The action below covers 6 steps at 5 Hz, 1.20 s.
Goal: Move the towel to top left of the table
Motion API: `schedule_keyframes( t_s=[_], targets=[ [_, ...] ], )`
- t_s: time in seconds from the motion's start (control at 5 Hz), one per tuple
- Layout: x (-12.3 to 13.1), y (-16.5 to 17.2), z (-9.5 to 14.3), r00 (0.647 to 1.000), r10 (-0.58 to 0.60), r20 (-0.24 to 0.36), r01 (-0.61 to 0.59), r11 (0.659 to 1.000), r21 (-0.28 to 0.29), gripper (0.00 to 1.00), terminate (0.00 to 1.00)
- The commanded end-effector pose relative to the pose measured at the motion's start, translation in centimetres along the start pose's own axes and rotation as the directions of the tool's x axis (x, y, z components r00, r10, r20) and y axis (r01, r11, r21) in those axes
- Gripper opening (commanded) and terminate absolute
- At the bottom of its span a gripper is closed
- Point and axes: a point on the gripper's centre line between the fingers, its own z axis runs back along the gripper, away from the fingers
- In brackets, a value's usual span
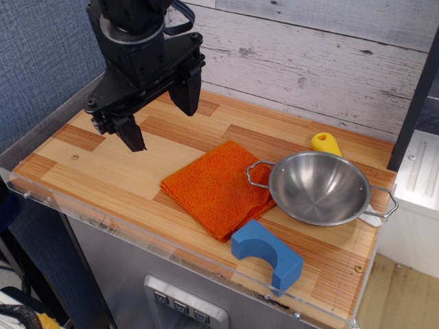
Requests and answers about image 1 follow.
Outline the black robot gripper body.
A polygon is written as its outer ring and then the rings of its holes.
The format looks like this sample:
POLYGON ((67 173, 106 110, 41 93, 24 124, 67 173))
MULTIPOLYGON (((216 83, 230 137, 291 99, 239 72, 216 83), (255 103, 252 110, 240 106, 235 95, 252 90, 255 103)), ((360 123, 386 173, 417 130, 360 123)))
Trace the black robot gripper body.
POLYGON ((204 66, 201 34, 191 32, 166 38, 159 23, 140 34, 130 34, 100 19, 95 29, 106 60, 100 83, 86 98, 84 109, 101 134, 114 134, 114 119, 127 117, 155 100, 189 66, 204 66))

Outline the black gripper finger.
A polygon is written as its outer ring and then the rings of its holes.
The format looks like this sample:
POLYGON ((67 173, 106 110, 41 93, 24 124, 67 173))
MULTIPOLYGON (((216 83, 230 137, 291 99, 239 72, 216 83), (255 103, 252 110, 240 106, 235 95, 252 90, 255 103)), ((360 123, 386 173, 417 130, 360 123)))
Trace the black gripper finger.
POLYGON ((192 117, 198 109, 201 90, 200 66, 189 66, 182 70, 176 82, 169 89, 169 95, 174 104, 188 117, 192 117))
POLYGON ((133 115, 114 119, 114 125, 117 136, 132 152, 146 150, 141 129, 133 115))

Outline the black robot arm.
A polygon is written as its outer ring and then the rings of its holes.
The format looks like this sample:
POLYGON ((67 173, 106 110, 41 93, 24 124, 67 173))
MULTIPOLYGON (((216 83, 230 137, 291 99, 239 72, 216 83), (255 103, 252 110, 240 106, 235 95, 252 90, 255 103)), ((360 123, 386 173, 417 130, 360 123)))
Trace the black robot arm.
POLYGON ((84 102, 100 134, 133 152, 146 146, 134 113, 163 93, 187 116, 198 109, 205 57, 195 14, 182 1, 92 1, 87 14, 106 61, 84 102))

